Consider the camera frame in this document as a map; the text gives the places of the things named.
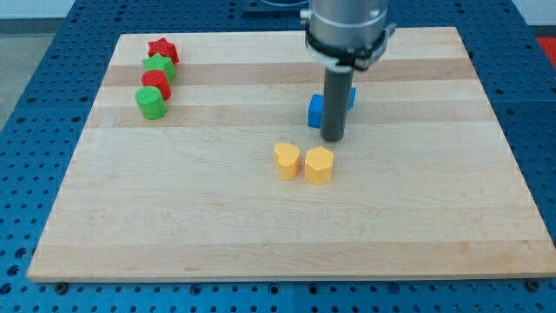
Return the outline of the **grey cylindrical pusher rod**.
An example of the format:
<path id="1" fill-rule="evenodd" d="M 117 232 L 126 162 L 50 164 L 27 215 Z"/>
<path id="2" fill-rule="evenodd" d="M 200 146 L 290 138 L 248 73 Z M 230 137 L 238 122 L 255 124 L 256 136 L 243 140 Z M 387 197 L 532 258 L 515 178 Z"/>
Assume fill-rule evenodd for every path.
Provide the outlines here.
<path id="1" fill-rule="evenodd" d="M 338 142 L 344 137 L 353 77 L 353 70 L 325 70 L 320 127 L 325 141 Z"/>

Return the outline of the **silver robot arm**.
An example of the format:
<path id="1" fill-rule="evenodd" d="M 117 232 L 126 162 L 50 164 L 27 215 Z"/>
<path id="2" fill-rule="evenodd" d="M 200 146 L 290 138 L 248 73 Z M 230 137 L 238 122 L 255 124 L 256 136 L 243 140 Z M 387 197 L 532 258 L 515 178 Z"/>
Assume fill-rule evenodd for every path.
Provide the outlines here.
<path id="1" fill-rule="evenodd" d="M 368 70 L 386 52 L 396 28 L 387 23 L 387 11 L 387 0 L 312 0 L 300 11 L 306 47 L 325 66 L 325 141 L 344 137 L 354 73 Z"/>

